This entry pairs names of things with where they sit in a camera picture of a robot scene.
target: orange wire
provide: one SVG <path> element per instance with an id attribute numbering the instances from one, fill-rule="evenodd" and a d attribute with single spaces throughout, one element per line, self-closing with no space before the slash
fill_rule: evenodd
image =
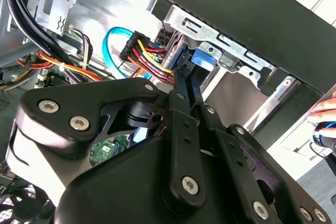
<path id="1" fill-rule="evenodd" d="M 58 60 L 55 60 L 49 56 L 47 56 L 43 51 L 39 51 L 38 53 L 38 56 L 43 59 L 43 60 L 46 60 L 46 61 L 49 61 L 49 62 L 52 62 L 53 64 L 56 64 L 56 65 L 61 65 L 62 63 Z M 89 77 L 90 79 L 92 80 L 95 80 L 95 81 L 102 81 L 102 79 L 95 75 L 94 73 L 90 72 L 90 71 L 87 71 L 87 70 L 84 70 L 84 69 L 81 69 L 81 68 L 78 68 L 78 67 L 75 67 L 75 66 L 71 66 L 71 65 L 68 65 L 68 64 L 64 64 L 64 68 L 66 69 L 70 69 L 70 70 L 73 70 L 75 72 L 78 72 L 84 76 L 87 76 Z"/>
<path id="2" fill-rule="evenodd" d="M 142 69 L 143 71 L 146 71 L 139 63 L 137 63 L 135 60 L 133 60 L 131 57 L 127 56 L 127 58 L 135 64 L 138 68 Z"/>
<path id="3" fill-rule="evenodd" d="M 140 75 L 140 74 L 142 73 L 142 71 L 143 71 L 143 69 L 140 69 L 140 70 L 135 74 L 134 77 L 138 77 L 138 75 Z"/>

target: hand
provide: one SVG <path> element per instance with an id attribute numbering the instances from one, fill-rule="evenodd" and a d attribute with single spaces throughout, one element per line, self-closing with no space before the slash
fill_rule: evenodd
<path id="1" fill-rule="evenodd" d="M 312 110 L 308 120 L 313 123 L 336 122 L 336 92 L 330 100 L 318 103 Z M 336 138 L 336 128 L 322 129 L 321 135 Z"/>

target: cable tie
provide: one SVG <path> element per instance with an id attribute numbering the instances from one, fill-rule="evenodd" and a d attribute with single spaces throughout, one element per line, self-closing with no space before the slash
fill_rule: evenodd
<path id="1" fill-rule="evenodd" d="M 62 62 L 61 65 L 59 65 L 59 71 L 64 72 L 65 70 L 65 63 Z"/>

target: bolt head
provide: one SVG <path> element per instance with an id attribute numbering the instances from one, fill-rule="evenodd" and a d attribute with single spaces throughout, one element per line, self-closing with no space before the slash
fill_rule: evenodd
<path id="1" fill-rule="evenodd" d="M 322 222 L 327 221 L 326 217 L 324 216 L 324 214 L 319 209 L 315 208 L 314 213 L 316 214 L 316 216 L 319 218 L 320 221 L 322 221 Z"/>
<path id="2" fill-rule="evenodd" d="M 59 105 L 56 102 L 50 100 L 41 101 L 38 104 L 38 107 L 41 111 L 49 114 L 59 111 Z"/>
<path id="3" fill-rule="evenodd" d="M 198 194 L 198 184 L 196 180 L 194 180 L 192 177 L 185 176 L 182 178 L 182 186 L 184 190 L 186 190 L 189 194 L 191 195 L 196 195 Z"/>
<path id="4" fill-rule="evenodd" d="M 76 131 L 86 131 L 90 127 L 90 122 L 82 116 L 74 116 L 70 119 L 70 126 Z"/>
<path id="5" fill-rule="evenodd" d="M 263 206 L 262 203 L 258 201 L 253 202 L 253 209 L 256 212 L 256 214 L 263 220 L 268 220 L 268 211 L 265 206 Z"/>
<path id="6" fill-rule="evenodd" d="M 236 127 L 237 131 L 239 134 L 243 135 L 244 134 L 244 130 L 240 127 Z"/>
<path id="7" fill-rule="evenodd" d="M 210 112 L 211 114 L 215 114 L 215 110 L 213 108 L 211 108 L 210 106 L 208 106 L 208 112 Z"/>
<path id="8" fill-rule="evenodd" d="M 303 216 L 305 216 L 307 220 L 313 221 L 312 216 L 310 215 L 310 213 L 308 213 L 308 211 L 305 208 L 300 207 L 300 212 L 303 214 Z"/>

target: fan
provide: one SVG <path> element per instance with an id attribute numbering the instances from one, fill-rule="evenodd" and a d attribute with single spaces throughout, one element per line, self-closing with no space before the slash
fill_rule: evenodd
<path id="1" fill-rule="evenodd" d="M 12 210 L 9 219 L 0 221 L 0 224 L 21 224 L 33 222 L 37 219 L 49 218 L 55 207 L 48 200 L 46 193 L 25 181 L 22 178 L 15 178 L 2 193 L 2 199 L 10 199 L 13 205 L 0 205 L 0 212 Z"/>

